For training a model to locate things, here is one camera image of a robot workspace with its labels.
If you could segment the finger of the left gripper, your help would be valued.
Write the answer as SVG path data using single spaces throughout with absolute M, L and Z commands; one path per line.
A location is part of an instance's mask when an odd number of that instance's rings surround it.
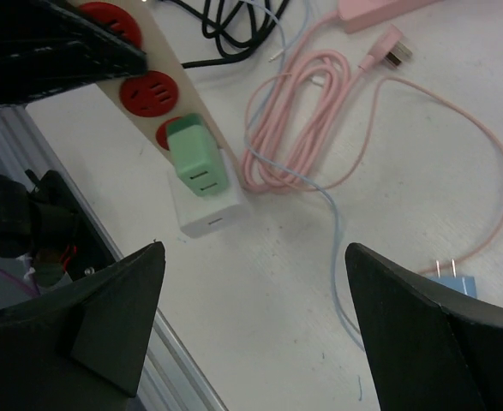
M 0 1 L 0 108 L 147 71 L 134 17 L 111 3 Z

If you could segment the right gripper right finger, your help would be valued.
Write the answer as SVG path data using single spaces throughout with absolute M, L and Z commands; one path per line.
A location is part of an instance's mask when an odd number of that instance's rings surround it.
M 381 409 L 503 410 L 503 307 L 363 244 L 344 259 Z

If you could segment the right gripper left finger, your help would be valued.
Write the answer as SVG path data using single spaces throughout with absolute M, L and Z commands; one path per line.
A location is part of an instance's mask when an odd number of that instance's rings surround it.
M 164 275 L 157 241 L 0 309 L 0 410 L 124 410 L 137 394 Z

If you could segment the blue charger plug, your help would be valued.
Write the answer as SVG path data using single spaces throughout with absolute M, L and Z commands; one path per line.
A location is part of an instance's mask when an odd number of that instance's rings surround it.
M 429 279 L 434 283 L 438 283 L 452 289 L 453 291 L 457 291 L 463 295 L 476 299 L 477 289 L 475 278 L 472 276 L 458 274 L 455 259 L 450 260 L 449 267 L 450 274 L 443 274 L 441 270 L 441 262 L 436 260 L 434 275 L 429 277 Z

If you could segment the white charger plug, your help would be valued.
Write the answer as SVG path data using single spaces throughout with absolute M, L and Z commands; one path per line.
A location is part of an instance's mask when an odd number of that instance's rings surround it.
M 167 172 L 171 197 L 179 229 L 187 237 L 197 239 L 224 229 L 250 215 L 250 205 L 244 195 L 229 155 L 220 150 L 229 186 L 217 195 L 198 197 L 178 179 L 175 172 Z

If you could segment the green charger plug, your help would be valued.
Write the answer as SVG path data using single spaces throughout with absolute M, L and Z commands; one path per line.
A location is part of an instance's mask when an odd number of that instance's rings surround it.
M 228 188 L 217 141 L 199 114 L 191 113 L 171 122 L 166 135 L 176 175 L 193 194 L 217 195 Z

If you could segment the pink power strip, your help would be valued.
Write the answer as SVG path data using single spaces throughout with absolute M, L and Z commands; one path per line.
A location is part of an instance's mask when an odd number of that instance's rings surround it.
M 436 2 L 437 0 L 338 0 L 338 16 L 346 33 L 357 33 Z

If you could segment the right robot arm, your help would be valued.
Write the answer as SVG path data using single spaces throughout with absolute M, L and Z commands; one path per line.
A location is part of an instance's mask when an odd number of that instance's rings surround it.
M 0 257 L 66 249 L 79 214 L 0 175 Z M 503 410 L 503 308 L 359 243 L 350 292 L 380 407 Z M 154 243 L 46 295 L 0 309 L 0 410 L 123 410 L 136 395 L 165 273 Z

